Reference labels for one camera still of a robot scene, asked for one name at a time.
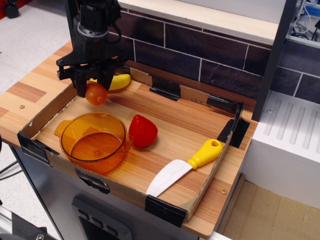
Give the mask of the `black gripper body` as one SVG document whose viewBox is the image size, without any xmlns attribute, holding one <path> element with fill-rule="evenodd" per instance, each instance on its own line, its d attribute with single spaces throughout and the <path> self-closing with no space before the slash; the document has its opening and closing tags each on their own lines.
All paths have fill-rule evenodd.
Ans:
<svg viewBox="0 0 320 240">
<path fill-rule="evenodd" d="M 118 46 L 118 38 L 109 41 L 109 30 L 94 32 L 79 23 L 72 24 L 72 52 L 56 61 L 57 76 L 60 80 L 71 79 L 75 74 L 84 75 L 86 79 L 99 81 L 99 72 L 108 67 L 122 66 L 127 58 L 124 49 Z"/>
</svg>

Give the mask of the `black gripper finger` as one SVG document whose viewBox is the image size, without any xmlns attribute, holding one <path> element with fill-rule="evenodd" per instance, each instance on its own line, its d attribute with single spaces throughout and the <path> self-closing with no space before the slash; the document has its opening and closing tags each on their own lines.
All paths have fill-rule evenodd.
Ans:
<svg viewBox="0 0 320 240">
<path fill-rule="evenodd" d="M 77 95 L 84 98 L 87 90 L 87 80 L 83 74 L 75 74 L 71 77 L 73 87 L 77 91 Z"/>
<path fill-rule="evenodd" d="M 101 84 L 107 91 L 111 87 L 114 73 L 114 66 L 109 66 L 107 69 L 104 69 L 98 73 L 98 83 Z"/>
</svg>

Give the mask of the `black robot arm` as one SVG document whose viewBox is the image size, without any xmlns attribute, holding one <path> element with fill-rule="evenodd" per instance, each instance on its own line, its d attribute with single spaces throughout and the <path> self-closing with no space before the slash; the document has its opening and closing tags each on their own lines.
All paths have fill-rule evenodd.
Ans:
<svg viewBox="0 0 320 240">
<path fill-rule="evenodd" d="M 82 98 L 91 78 L 109 90 L 116 67 L 127 60 L 116 24 L 122 7 L 116 0 L 67 0 L 65 9 L 72 51 L 56 61 L 57 77 L 71 79 Z"/>
</svg>

